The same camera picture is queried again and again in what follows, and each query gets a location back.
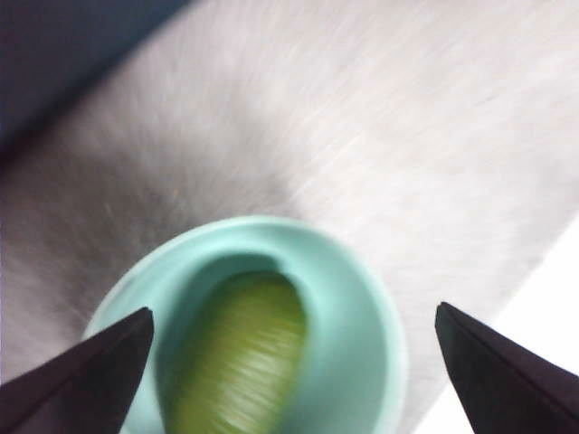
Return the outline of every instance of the white surface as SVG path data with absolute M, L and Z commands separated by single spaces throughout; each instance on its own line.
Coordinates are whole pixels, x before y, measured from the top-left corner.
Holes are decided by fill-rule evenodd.
M 576 346 L 568 345 L 576 340 L 579 330 L 578 259 L 579 217 L 576 217 L 492 324 L 501 334 L 572 373 L 579 373 L 579 352 Z M 442 430 L 449 434 L 472 432 L 450 384 L 414 434 Z
M 438 302 L 496 314 L 577 209 L 577 22 L 565 0 L 185 8 L 0 174 L 4 377 L 77 342 L 159 244 L 273 213 L 384 278 L 411 432 L 445 379 Z

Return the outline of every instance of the mint green bowl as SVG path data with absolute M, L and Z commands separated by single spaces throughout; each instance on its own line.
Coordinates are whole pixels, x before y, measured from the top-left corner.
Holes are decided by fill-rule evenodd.
M 308 315 L 302 374 L 279 434 L 386 434 L 406 388 L 403 328 L 377 276 L 343 246 L 303 222 L 238 217 L 185 232 L 135 265 L 107 294 L 85 337 L 140 307 L 155 338 L 123 434 L 163 434 L 159 365 L 214 286 L 273 270 L 297 286 Z

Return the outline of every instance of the gray carpet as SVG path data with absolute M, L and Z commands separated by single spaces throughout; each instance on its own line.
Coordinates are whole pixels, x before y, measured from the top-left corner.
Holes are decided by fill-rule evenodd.
M 579 205 L 578 20 L 571 1 L 187 8 L 2 173 L 5 379 L 75 342 L 156 245 L 273 213 L 381 273 L 410 432 L 444 379 L 437 303 L 492 316 Z

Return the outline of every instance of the blurry green object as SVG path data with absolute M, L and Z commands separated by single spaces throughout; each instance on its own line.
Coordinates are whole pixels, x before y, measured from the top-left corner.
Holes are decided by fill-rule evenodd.
M 281 274 L 228 278 L 194 319 L 165 378 L 167 434 L 268 434 L 299 372 L 306 315 Z

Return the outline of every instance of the bowl rim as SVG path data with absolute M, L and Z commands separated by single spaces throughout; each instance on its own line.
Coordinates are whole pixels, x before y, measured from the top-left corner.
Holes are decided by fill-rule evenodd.
M 157 246 L 143 258 L 139 259 L 112 287 L 109 293 L 101 300 L 99 306 L 90 318 L 83 334 L 82 339 L 99 332 L 101 329 L 100 318 L 109 308 L 110 303 L 115 299 L 117 294 L 123 290 L 133 277 L 147 268 L 149 264 L 160 259 L 170 250 L 177 246 L 189 242 L 199 236 L 209 232 L 221 231 L 240 226 L 276 226 L 291 229 L 297 229 L 307 232 L 310 235 L 319 237 L 325 242 L 332 245 L 332 248 L 339 252 L 347 259 L 360 278 L 365 282 L 366 289 L 370 293 L 375 305 L 378 307 L 378 315 L 384 330 L 386 360 L 386 387 L 382 395 L 381 410 L 375 424 L 372 434 L 385 434 L 394 432 L 398 427 L 405 404 L 408 383 L 408 350 L 403 329 L 403 322 L 399 311 L 392 299 L 390 291 L 379 278 L 378 274 L 364 263 L 351 249 L 345 244 L 338 241 L 335 236 L 326 231 L 313 227 L 311 224 L 288 217 L 279 217 L 274 215 L 256 214 L 243 215 L 223 219 L 215 222 L 197 226 L 191 230 L 180 233 L 174 238 Z M 127 428 L 123 427 L 123 434 L 130 434 Z

